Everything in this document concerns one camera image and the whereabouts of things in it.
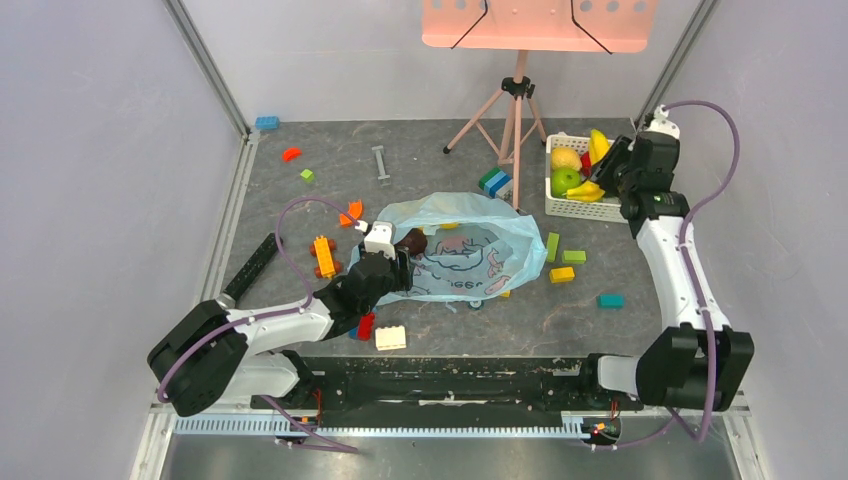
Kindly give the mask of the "yellow fake banana bunch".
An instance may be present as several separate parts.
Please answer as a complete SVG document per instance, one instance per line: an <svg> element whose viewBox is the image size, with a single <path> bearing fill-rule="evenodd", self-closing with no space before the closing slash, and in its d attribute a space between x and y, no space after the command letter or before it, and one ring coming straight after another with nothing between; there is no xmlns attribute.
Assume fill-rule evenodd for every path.
<svg viewBox="0 0 848 480"><path fill-rule="evenodd" d="M610 148L610 143L604 133L597 129L590 131L588 150L585 154L587 161L582 167L582 172L586 175L585 181L580 186L571 188L566 192L568 200L593 203L603 198L605 191L594 180L594 175L600 171L600 163Z"/></svg>

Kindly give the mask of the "light blue plastic bag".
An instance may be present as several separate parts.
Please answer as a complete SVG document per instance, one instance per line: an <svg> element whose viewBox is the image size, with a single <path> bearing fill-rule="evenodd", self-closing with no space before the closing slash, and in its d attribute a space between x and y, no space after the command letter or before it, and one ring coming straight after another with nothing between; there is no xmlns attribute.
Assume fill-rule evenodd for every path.
<svg viewBox="0 0 848 480"><path fill-rule="evenodd" d="M421 229L428 239L425 252L411 258L411 290L390 293L379 306L402 300L487 300L535 280L546 261L535 219L519 214L503 200L480 194L436 192L392 203L376 219L394 225L394 243L413 228ZM453 222L460 226L439 228Z"/></svg>

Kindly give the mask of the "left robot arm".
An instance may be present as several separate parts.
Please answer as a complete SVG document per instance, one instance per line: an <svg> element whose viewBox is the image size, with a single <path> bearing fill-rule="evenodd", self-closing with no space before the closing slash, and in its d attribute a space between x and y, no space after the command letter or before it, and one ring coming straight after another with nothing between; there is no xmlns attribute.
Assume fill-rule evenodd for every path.
<svg viewBox="0 0 848 480"><path fill-rule="evenodd" d="M267 395L302 407L313 397L314 381L296 354L279 348L345 335L384 296L412 283L410 251L399 247L393 259L362 254L346 274L301 302L238 310L202 301L147 356L157 398L181 417L226 396Z"/></svg>

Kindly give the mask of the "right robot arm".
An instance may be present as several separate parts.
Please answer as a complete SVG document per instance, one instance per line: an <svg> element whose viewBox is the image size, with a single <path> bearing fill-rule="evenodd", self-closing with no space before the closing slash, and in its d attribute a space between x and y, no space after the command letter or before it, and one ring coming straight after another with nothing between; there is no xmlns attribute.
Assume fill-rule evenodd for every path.
<svg viewBox="0 0 848 480"><path fill-rule="evenodd" d="M640 356L593 353L577 392L591 408L617 394L646 406L723 412L753 359L750 334L733 329L704 277L686 197L671 188L680 141L660 132L618 136L594 166L592 181L615 195L644 254L663 330Z"/></svg>

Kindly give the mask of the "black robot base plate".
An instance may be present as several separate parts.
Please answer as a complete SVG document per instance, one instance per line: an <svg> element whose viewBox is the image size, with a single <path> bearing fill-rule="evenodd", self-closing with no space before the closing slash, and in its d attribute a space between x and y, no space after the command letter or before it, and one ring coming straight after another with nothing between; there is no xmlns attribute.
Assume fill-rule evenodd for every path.
<svg viewBox="0 0 848 480"><path fill-rule="evenodd" d="M604 393L572 357L307 357L304 387L277 398L324 427L554 427L563 412L643 410Z"/></svg>

